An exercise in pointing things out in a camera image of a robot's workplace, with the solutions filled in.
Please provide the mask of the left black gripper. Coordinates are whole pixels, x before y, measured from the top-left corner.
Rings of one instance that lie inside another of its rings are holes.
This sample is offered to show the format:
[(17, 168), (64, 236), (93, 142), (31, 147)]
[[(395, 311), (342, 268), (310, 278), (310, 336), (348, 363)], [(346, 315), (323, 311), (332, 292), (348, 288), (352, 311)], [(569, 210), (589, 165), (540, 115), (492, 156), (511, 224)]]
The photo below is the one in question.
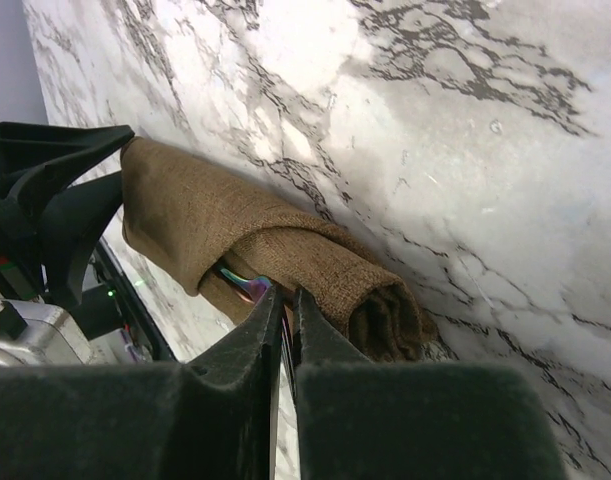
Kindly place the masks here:
[(81, 303), (88, 261), (122, 204), (121, 174), (65, 188), (134, 136), (127, 125), (0, 122), (0, 287), (6, 297), (43, 301), (43, 264), (53, 302)]

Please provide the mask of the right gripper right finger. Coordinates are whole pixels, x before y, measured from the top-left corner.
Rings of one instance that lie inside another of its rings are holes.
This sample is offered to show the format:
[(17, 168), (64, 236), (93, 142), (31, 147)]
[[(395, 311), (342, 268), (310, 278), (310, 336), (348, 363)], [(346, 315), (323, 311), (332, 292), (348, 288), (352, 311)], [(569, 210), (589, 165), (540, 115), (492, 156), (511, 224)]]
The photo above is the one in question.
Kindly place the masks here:
[(562, 479), (538, 395), (517, 371), (375, 363), (295, 297), (296, 413), (305, 479)]

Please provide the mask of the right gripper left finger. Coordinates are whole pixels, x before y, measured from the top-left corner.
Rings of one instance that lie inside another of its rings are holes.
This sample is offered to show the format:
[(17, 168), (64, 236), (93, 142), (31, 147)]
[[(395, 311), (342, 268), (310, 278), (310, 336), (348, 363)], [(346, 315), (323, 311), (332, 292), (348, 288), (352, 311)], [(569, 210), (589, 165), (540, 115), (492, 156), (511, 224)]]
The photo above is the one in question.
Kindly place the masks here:
[(270, 479), (283, 298), (188, 363), (0, 368), (0, 479)]

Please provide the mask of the copper iridescent fork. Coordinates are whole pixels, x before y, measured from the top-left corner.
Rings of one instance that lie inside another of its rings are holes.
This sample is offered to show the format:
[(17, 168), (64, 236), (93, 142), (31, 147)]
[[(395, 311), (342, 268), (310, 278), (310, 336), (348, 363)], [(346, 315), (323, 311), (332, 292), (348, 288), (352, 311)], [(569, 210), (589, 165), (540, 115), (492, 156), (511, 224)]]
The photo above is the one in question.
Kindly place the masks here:
[[(229, 270), (224, 264), (218, 264), (216, 271), (221, 277), (237, 290), (239, 296), (256, 305), (265, 292), (272, 286), (272, 281), (266, 276), (244, 278)], [(285, 308), (282, 308), (282, 359), (286, 366), (291, 362), (291, 331)]]

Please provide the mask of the brown cloth napkin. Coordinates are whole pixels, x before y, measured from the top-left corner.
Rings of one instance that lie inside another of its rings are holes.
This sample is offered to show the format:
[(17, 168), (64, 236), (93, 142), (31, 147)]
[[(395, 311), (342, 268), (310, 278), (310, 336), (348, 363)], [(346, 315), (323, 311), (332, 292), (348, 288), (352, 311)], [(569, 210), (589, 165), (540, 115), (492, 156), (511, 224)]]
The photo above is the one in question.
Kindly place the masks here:
[(249, 314), (216, 266), (309, 291), (376, 361), (414, 361), (437, 334), (405, 282), (343, 227), (177, 148), (137, 137), (120, 154), (123, 236), (191, 296), (234, 323)]

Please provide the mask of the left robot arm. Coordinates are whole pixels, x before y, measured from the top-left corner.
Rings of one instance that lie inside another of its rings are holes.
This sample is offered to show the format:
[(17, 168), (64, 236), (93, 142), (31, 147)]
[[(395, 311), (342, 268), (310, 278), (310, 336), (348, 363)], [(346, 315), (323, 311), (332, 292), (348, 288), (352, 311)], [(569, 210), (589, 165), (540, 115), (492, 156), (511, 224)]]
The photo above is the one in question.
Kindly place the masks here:
[(128, 360), (171, 360), (102, 240), (122, 204), (120, 173), (79, 180), (133, 137), (127, 125), (0, 122), (0, 293), (63, 308), (88, 339), (125, 341)]

